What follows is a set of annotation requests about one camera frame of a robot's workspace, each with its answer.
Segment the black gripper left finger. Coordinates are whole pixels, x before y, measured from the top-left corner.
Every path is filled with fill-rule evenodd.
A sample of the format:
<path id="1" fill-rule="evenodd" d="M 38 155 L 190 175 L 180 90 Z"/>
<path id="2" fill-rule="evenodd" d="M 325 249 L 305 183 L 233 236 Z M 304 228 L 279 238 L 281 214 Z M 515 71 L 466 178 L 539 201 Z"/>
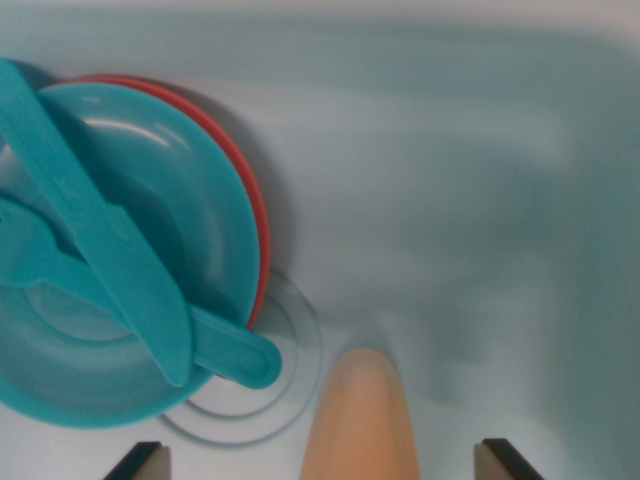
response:
<path id="1" fill-rule="evenodd" d="M 171 450 L 161 442 L 138 442 L 107 473 L 104 480 L 170 480 Z"/>

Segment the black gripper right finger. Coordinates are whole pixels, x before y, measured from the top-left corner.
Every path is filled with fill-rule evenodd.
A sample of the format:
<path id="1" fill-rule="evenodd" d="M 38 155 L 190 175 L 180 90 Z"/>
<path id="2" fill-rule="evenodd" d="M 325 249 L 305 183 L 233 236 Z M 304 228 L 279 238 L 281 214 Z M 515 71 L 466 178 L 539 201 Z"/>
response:
<path id="1" fill-rule="evenodd" d="M 542 475 L 506 438 L 485 438 L 474 445 L 475 480 L 542 480 Z"/>

